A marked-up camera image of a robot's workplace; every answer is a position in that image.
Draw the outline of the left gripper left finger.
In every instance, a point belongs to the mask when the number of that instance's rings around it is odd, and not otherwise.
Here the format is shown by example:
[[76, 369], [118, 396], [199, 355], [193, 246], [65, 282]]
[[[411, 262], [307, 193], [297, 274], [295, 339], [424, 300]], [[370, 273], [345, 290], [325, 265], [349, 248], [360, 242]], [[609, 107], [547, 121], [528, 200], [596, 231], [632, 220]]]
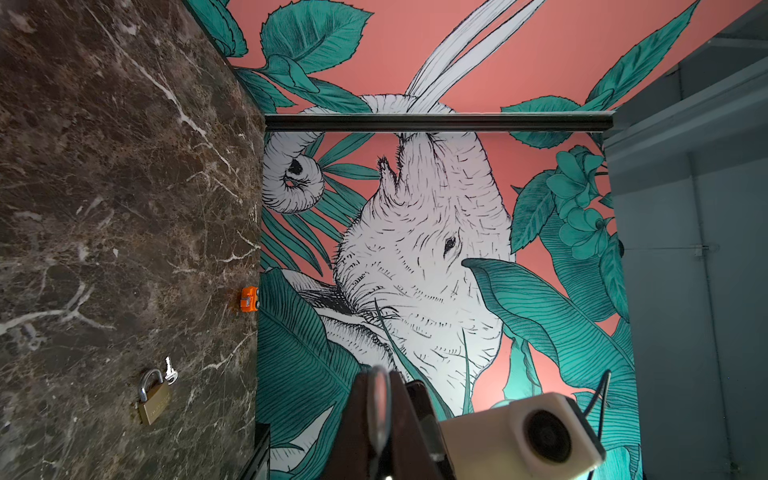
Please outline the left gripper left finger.
[[365, 480], [370, 476], [370, 441], [367, 427], [367, 372], [356, 376], [338, 431], [320, 476], [326, 480]]

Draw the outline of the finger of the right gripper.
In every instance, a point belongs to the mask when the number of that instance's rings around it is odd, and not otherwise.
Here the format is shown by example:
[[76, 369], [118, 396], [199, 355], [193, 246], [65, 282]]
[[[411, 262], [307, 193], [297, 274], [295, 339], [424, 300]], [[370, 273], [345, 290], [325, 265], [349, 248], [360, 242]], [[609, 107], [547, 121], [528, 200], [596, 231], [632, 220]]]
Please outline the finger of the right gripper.
[[405, 384], [414, 408], [429, 456], [443, 479], [455, 480], [455, 474], [426, 384], [413, 380]]

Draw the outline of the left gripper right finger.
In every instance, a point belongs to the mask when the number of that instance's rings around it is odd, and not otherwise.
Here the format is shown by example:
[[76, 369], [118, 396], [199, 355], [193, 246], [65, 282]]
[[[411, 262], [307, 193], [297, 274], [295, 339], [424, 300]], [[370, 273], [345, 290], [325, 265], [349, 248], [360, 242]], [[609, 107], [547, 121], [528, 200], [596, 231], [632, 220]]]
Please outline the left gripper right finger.
[[405, 382], [399, 372], [389, 373], [392, 388], [392, 429], [390, 434], [391, 477], [393, 479], [440, 479], [430, 456], [421, 420], [434, 414], [426, 385], [419, 380]]

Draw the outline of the brass padlock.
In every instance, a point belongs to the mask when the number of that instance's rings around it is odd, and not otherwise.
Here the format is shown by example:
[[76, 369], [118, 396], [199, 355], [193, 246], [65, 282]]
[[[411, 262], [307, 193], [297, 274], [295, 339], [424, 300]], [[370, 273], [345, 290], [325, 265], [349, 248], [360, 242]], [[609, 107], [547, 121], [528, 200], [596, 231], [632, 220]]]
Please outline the brass padlock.
[[144, 372], [138, 385], [138, 412], [144, 425], [152, 425], [165, 411], [171, 399], [171, 386], [178, 379], [169, 356], [163, 370], [152, 368]]

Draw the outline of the blue padlock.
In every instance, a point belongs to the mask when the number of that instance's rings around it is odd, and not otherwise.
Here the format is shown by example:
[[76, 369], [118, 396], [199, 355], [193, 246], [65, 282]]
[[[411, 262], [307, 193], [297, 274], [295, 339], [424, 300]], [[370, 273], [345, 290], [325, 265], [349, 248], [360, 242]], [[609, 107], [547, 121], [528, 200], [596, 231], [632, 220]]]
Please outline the blue padlock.
[[392, 426], [392, 399], [389, 371], [377, 365], [368, 372], [366, 395], [367, 438], [371, 449], [368, 478], [381, 478], [381, 463]]

